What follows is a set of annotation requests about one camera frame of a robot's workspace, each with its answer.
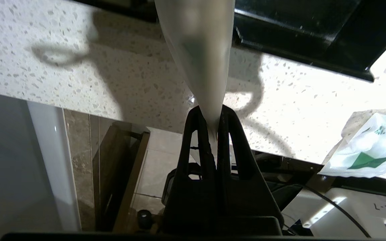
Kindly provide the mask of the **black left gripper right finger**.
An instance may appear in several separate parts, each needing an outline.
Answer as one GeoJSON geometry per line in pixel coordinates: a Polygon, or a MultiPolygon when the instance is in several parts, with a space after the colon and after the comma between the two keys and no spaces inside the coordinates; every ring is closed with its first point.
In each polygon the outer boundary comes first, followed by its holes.
{"type": "Polygon", "coordinates": [[[256,163],[242,124],[235,111],[225,105],[219,120],[217,176],[224,215],[264,218],[269,229],[282,229],[283,216],[256,163]]]}

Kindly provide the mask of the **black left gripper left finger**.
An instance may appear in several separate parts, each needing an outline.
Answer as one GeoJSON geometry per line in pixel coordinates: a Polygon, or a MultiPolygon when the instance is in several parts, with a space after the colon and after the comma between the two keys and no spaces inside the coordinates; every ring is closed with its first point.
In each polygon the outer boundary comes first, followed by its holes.
{"type": "Polygon", "coordinates": [[[215,199],[215,163],[206,121],[197,106],[187,115],[176,174],[164,211],[167,220],[206,220],[217,213],[215,199]],[[189,177],[189,155],[193,132],[198,135],[202,180],[189,177]]]}

